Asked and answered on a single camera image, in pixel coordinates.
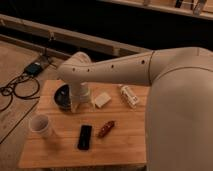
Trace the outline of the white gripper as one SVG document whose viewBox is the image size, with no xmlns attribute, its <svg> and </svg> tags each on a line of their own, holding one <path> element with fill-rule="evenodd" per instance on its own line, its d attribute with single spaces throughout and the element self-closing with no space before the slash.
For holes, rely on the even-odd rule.
<svg viewBox="0 0 213 171">
<path fill-rule="evenodd" d="M 71 84 L 69 86 L 69 97 L 70 97 L 71 112 L 76 113 L 77 108 L 82 103 L 91 102 L 91 91 L 89 85 L 86 82 Z"/>
</svg>

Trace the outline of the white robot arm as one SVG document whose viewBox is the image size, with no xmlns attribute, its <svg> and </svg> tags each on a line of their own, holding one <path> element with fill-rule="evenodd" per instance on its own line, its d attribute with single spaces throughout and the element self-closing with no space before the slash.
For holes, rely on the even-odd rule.
<svg viewBox="0 0 213 171">
<path fill-rule="evenodd" d="M 77 52 L 58 68 L 81 103 L 89 82 L 149 88 L 147 171 L 213 171 L 213 51 L 184 47 L 92 62 Z"/>
</svg>

